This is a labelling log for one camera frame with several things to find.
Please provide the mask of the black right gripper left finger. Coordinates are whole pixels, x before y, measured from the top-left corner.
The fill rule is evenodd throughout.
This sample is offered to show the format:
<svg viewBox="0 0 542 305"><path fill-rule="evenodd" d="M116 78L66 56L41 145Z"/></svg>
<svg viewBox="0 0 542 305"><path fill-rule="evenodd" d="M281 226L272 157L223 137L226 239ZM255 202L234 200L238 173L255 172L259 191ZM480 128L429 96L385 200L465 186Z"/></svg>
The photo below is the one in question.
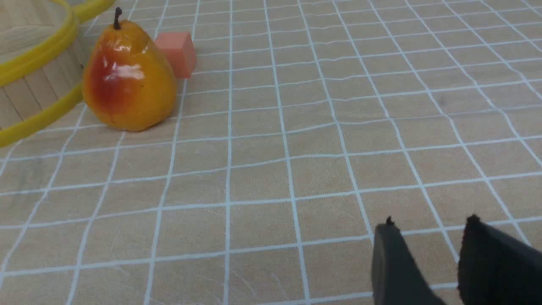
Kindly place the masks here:
<svg viewBox="0 0 542 305"><path fill-rule="evenodd" d="M390 216L374 230L372 299L375 305L445 304L428 286Z"/></svg>

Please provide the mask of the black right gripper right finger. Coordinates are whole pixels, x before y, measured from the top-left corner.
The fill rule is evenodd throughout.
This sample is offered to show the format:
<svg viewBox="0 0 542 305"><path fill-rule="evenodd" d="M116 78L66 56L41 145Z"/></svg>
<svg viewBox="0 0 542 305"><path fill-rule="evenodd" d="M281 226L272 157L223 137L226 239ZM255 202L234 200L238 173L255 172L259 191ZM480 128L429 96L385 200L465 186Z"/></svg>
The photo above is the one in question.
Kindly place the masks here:
<svg viewBox="0 0 542 305"><path fill-rule="evenodd" d="M457 279L465 305L540 305L542 254L473 214L463 230Z"/></svg>

